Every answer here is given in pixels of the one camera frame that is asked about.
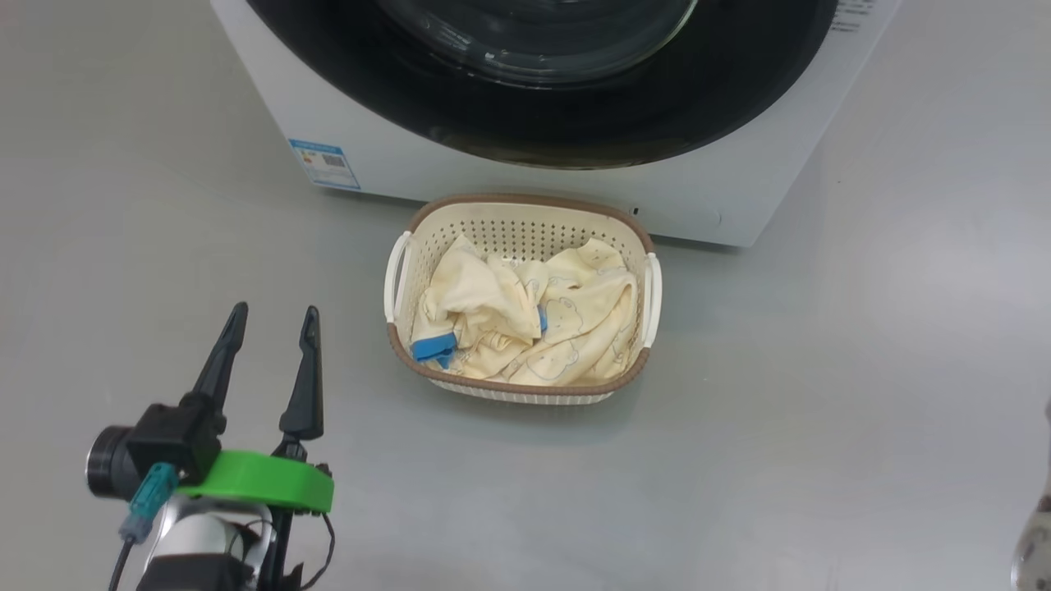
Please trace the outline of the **cream basket with brown rim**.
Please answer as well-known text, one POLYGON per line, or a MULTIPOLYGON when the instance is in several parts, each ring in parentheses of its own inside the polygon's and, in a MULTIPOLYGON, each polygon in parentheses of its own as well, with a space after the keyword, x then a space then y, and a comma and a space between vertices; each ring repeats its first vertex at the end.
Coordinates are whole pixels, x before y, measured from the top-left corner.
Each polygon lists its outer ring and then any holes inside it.
POLYGON ((638 378, 658 333, 661 307, 661 264, 650 233, 634 218, 612 207, 533 195, 455 195, 424 206, 392 247, 383 288, 390 343, 410 370, 450 392, 539 406, 596 404, 638 378), (460 235, 481 254, 498 254, 512 263, 545 261, 592 238, 616 248, 638 281, 636 328, 628 341, 626 370, 602 384, 530 387, 458 378, 415 362, 410 347, 418 298, 460 235))

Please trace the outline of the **cream garment with blue trim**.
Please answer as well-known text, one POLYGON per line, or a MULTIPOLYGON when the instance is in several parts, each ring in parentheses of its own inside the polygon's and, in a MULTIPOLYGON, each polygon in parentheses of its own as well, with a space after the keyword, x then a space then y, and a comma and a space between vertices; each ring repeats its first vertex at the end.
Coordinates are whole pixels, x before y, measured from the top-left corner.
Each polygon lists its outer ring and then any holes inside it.
POLYGON ((540 340, 548 267, 485 257, 460 235, 418 298, 410 353, 415 362, 458 378, 502 381, 540 340))

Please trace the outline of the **white front-load washing machine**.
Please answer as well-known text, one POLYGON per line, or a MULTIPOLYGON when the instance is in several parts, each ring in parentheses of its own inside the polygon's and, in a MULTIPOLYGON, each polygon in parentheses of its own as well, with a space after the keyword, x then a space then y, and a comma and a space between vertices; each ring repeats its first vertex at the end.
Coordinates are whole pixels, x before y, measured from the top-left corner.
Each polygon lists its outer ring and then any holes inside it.
POLYGON ((739 130, 657 162, 582 171, 489 160, 407 131, 312 72, 247 0, 210 0, 289 149, 288 139, 341 147, 360 192, 415 202, 481 192, 588 199, 640 218, 653 233, 736 247, 751 246, 772 220, 901 2, 838 0, 810 65, 739 130))

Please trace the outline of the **round dark glass washer door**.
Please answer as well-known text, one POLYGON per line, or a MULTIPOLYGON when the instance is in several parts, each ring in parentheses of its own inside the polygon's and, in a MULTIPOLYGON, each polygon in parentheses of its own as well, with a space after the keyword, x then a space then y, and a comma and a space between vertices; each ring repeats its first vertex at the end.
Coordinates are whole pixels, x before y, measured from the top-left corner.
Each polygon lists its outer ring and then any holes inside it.
POLYGON ((555 169, 657 162, 788 91, 838 0, 247 0, 304 64, 450 149, 555 169))

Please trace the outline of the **blue energy label sticker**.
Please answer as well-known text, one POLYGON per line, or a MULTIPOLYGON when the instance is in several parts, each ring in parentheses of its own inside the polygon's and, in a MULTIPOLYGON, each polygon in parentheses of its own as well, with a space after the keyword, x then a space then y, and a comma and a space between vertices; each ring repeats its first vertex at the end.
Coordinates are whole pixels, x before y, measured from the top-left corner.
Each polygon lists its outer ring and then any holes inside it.
POLYGON ((313 184, 332 190, 360 191, 360 183, 341 147, 288 139, 301 166, 313 184))

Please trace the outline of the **cream bear print garment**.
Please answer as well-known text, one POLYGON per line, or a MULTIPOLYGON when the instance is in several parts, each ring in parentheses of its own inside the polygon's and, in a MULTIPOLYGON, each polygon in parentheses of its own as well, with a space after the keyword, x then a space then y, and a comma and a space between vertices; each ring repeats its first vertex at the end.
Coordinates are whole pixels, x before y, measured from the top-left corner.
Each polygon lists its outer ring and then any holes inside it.
POLYGON ((481 264, 496 292, 457 314, 451 374, 571 387, 626 370, 638 281, 616 248, 592 238, 545 261, 485 254, 481 264))

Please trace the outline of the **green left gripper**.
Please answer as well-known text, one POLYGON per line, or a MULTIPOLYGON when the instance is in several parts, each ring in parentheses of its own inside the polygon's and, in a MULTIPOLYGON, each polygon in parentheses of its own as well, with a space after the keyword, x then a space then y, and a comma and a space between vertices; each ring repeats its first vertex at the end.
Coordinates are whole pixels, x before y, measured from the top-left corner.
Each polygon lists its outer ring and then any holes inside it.
MULTIPOLYGON (((225 433, 227 427, 224 405, 248 314, 246 302, 233 306, 190 390, 191 400, 200 401, 208 409, 217 434, 225 433)), ((304 442, 320 440, 325 434, 318 308, 309 307, 305 311, 298 347, 301 362, 296 381, 287 408, 279 419, 281 457, 255 451, 222 451, 202 483, 180 485, 177 493, 188 497, 254 502, 300 512, 327 514, 331 511, 335 491, 332 476, 320 467, 293 460, 305 458, 304 442)))

